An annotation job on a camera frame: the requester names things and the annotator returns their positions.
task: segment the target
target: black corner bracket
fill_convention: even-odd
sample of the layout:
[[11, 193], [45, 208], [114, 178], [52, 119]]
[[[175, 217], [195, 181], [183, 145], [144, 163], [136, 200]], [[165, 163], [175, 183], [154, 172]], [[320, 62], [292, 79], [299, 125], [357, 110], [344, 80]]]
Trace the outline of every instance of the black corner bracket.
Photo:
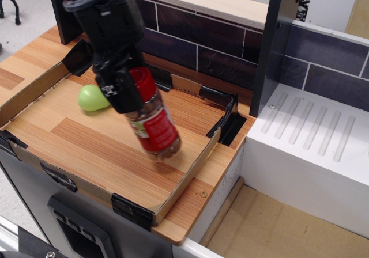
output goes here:
[[169, 92], [173, 88], [171, 73], [157, 67], [146, 64], [146, 67], [151, 71], [157, 87], [164, 92]]
[[90, 42], [81, 39], [63, 58], [70, 73], [80, 77], [92, 65], [93, 48]]
[[151, 231], [154, 212], [114, 193], [111, 196], [113, 211], [136, 225]]
[[224, 93], [215, 89], [202, 86], [200, 96], [225, 107], [225, 114], [215, 126], [208, 132], [207, 137], [211, 138], [214, 132], [221, 127], [219, 143], [230, 146], [237, 133], [246, 122], [246, 118], [238, 113], [238, 97], [236, 95]]
[[17, 145], [23, 147], [24, 149], [28, 147], [28, 145], [20, 141], [17, 137], [11, 134], [8, 130], [0, 131], [0, 149], [5, 150], [7, 153], [17, 157], [9, 141], [16, 143]]
[[66, 187], [69, 191], [75, 193], [77, 192], [77, 186], [73, 182], [72, 179], [65, 176], [64, 174], [58, 173], [57, 171], [50, 169], [49, 167], [45, 166], [44, 164], [40, 163], [42, 169], [57, 183], [61, 186]]

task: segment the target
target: grooved white panel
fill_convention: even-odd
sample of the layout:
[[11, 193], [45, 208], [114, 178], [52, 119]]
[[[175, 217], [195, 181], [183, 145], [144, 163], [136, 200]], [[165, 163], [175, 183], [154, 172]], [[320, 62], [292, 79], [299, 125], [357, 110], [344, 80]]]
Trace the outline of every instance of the grooved white panel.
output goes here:
[[369, 238], [369, 112], [279, 84], [247, 134], [241, 175]]

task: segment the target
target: metal screw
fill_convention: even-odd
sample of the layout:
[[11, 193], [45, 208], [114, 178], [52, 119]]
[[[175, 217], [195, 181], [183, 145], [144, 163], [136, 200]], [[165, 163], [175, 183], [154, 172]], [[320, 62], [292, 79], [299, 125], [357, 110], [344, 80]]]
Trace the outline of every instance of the metal screw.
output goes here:
[[46, 254], [46, 257], [45, 258], [55, 258], [55, 253], [50, 251]]

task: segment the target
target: floor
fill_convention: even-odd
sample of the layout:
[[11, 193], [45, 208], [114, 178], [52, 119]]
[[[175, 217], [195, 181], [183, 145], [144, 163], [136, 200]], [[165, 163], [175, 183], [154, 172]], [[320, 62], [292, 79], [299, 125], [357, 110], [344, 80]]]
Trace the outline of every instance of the floor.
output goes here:
[[[0, 62], [56, 25], [51, 0], [16, 0], [20, 8], [20, 25], [15, 24], [16, 9], [3, 0], [5, 17], [0, 19]], [[0, 170], [0, 215], [43, 238], [14, 189]]]
[[245, 185], [206, 247], [225, 258], [369, 256], [368, 239]]

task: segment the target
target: red label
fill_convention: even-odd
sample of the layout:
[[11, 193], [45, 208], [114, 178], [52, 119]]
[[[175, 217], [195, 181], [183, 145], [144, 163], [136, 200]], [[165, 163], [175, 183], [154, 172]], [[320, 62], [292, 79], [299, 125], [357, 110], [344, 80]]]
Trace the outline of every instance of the red label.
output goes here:
[[144, 127], [156, 150], [163, 150], [169, 147], [178, 136], [178, 132], [169, 120], [165, 109], [161, 109], [154, 117], [146, 120]]

